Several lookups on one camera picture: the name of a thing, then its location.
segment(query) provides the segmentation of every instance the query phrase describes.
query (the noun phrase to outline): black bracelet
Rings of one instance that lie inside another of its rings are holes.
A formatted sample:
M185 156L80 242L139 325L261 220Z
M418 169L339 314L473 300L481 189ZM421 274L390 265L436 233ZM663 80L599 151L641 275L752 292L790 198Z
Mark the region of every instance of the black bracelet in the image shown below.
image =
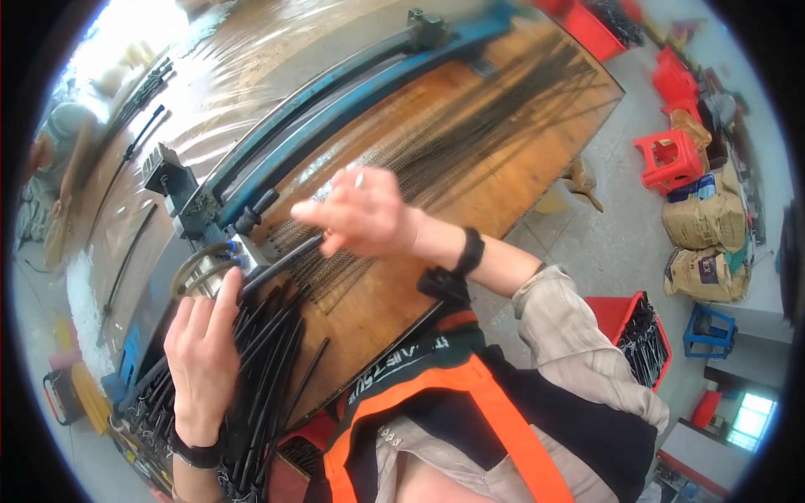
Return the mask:
M451 274L454 277L466 278L469 273L473 272L480 264L481 259L484 257L484 248L486 243L481 240L481 233L472 227L464 227L464 234L467 241L464 244L464 251L458 258L456 269L453 269Z
M169 447L174 456L180 457L185 463L193 468L200 470L212 470L218 468L223 460L221 450L221 437L211 447L189 447L182 441L176 434L176 430L172 432Z

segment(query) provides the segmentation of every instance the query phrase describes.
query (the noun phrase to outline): blue plastic stool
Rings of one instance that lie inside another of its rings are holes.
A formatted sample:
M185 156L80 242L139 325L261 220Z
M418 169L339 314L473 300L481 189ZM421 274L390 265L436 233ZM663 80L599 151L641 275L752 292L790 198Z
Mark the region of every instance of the blue plastic stool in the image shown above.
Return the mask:
M712 326L713 318L723 320L727 323L727 328L718 328ZM735 332L738 328L735 326L735 319L724 316L721 313L715 312L712 309L707 309L705 306L697 303L693 306L693 313L691 320L687 323L685 335L682 341L685 344L685 356L688 358L713 358L725 360L727 355L733 351L735 345ZM693 344L710 344L713 349L721 348L721 352L713 351L713 353L692 353Z

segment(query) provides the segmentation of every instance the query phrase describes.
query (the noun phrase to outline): concrete floor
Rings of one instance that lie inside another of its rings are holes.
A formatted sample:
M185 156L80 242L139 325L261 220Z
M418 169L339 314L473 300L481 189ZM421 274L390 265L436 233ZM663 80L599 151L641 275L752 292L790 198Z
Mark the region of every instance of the concrete floor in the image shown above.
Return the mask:
M591 211L532 212L506 241L549 264L561 264L576 281L582 297L629 296L648 292L671 344L673 357L657 395L671 411L669 427L658 437L661 445L680 417L690 418L706 388L706 360L685 358L682 335L693 303L685 295L666 296L663 270L673 246L660 222L663 198L647 191L639 174L645 162L632 146L634 138L668 130L670 122L659 107L661 98L651 84L656 47L641 47L605 63L625 90L607 122L584 149L584 161L605 187L604 213ZM519 321L508 299L473 285L473 309L488 344L500 344L517 367L530 365L528 348L517 336Z
M663 199L640 184L644 164L632 139L669 127L659 112L661 102L650 84L656 48L641 48L611 60L605 66L626 91L623 101L584 150L587 163L604 174L599 193L605 213L579 211L551 215L531 213L507 241L548 263L561 263L576 280L582 296L631 296L646 290L663 323L674 356L658 395L671 409L670 425L689 418L705 389L704 360L686 359L682 334L692 303L684 296L666 297L663 269L671 243L660 223ZM56 315L67 315L64 280L40 274L26 264L41 264L41 244L26 244L14 268L14 300L20 332L24 334L31 384L51 427L54 440L90 496L105 501L150 501L151 496L134 470L106 437L97 437L87 420L71 427L58 425L41 393L42 376L49 370L47 356L56 352L52 327ZM472 286L476 309L490 344L500 344L518 367L530 364L526 346L517 337L518 321L511 302ZM658 445L665 439L658 438Z

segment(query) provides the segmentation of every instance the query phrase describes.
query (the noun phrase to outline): beige jacket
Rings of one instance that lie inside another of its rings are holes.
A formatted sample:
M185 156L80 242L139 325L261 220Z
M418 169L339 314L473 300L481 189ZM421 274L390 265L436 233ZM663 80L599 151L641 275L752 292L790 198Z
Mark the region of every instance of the beige jacket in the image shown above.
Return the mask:
M663 433L668 424L668 407L635 381L623 353L598 330L592 310L558 266L548 267L528 280L513 301L515 315L521 320L520 339L531 349L532 365L548 381L590 402L636 414L657 427L658 435ZM587 464L534 425L531 429L578 503L617 503L613 492ZM534 500L508 456L498 466L484 471L449 443L430 436L410 419L399 417L378 431L378 503L395 500L401 452L416 456L492 500Z

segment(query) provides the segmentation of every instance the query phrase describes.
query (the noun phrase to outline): hand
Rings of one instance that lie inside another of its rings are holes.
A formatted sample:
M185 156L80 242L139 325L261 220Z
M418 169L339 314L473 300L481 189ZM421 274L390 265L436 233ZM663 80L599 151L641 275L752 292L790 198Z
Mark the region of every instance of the hand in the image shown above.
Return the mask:
M210 447L235 388L241 360L232 334L241 271L226 273L217 301L185 297L165 336L165 355L176 387L176 434L189 447Z
M374 167L340 170L323 203L307 200L291 208L294 219L327 229L321 246L325 257L339 248L356 255L410 252L422 215L403 203L394 173Z
M51 206L51 218L61 218L64 215L64 205L61 199L56 200Z

